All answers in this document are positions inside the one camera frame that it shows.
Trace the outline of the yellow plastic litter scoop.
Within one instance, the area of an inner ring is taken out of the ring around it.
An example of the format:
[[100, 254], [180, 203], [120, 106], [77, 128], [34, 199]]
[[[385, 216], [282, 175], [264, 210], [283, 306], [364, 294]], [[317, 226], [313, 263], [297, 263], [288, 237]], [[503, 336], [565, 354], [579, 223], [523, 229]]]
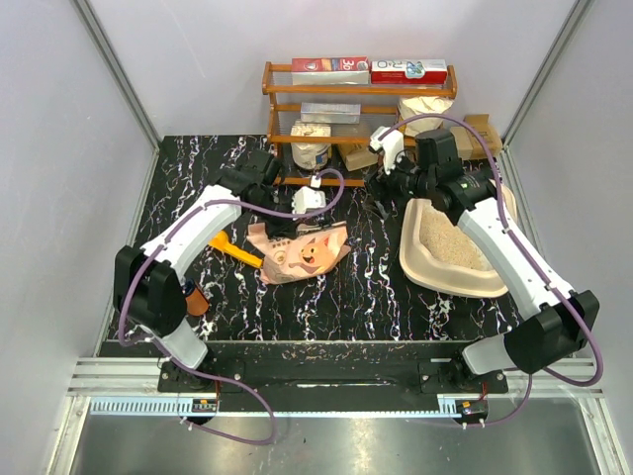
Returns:
[[210, 241], [209, 241], [209, 246], [212, 247], [215, 250], [218, 250], [230, 257], [233, 257], [235, 259], [237, 259], [238, 261], [259, 269], [262, 267], [263, 264], [263, 259], [247, 252], [246, 250], [241, 249], [240, 247], [238, 247], [237, 245], [233, 244], [229, 237], [227, 232], [225, 231], [220, 231], [219, 233], [217, 233]]

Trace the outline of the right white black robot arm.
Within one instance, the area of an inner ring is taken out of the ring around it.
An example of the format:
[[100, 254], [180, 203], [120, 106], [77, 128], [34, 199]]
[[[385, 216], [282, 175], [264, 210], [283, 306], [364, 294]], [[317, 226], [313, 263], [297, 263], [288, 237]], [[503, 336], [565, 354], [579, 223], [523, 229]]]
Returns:
[[416, 162], [407, 159], [403, 134], [381, 127], [369, 148], [382, 165], [366, 184], [377, 201], [391, 193], [427, 198], [484, 254], [513, 299], [522, 322], [515, 329], [472, 342], [450, 363], [455, 388], [471, 392], [486, 374], [518, 369], [532, 375], [585, 346], [592, 349], [595, 373], [576, 386], [591, 386], [603, 373], [602, 356], [591, 334], [599, 303], [590, 290], [576, 291], [538, 253], [509, 219], [494, 171], [467, 173], [454, 136], [447, 130], [415, 139]]

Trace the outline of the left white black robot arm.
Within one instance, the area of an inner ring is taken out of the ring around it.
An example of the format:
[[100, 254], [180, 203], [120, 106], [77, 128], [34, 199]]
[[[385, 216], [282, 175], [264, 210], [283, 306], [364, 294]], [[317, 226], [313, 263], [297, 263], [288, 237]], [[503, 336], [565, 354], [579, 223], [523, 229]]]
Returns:
[[187, 322], [186, 299], [196, 287], [183, 286], [181, 279], [207, 242], [245, 210], [263, 218], [268, 236], [293, 235], [297, 225], [290, 219], [292, 206], [273, 192], [281, 170], [273, 154], [253, 152], [235, 167], [222, 169], [165, 232], [142, 246], [126, 245], [115, 257], [113, 306], [120, 344], [138, 342], [126, 336], [126, 326], [139, 326], [167, 351], [180, 369], [180, 380], [193, 391], [209, 388], [215, 369], [208, 347]]

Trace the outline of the pink cat litter bag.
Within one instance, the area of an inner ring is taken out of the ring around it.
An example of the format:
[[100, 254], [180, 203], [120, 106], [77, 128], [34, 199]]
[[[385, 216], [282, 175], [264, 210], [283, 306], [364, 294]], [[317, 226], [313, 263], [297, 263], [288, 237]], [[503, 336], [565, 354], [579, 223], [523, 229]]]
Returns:
[[263, 223], [249, 225], [246, 239], [263, 253], [260, 279], [280, 285], [331, 271], [351, 250], [347, 223], [330, 227], [299, 225], [297, 236], [270, 238]]

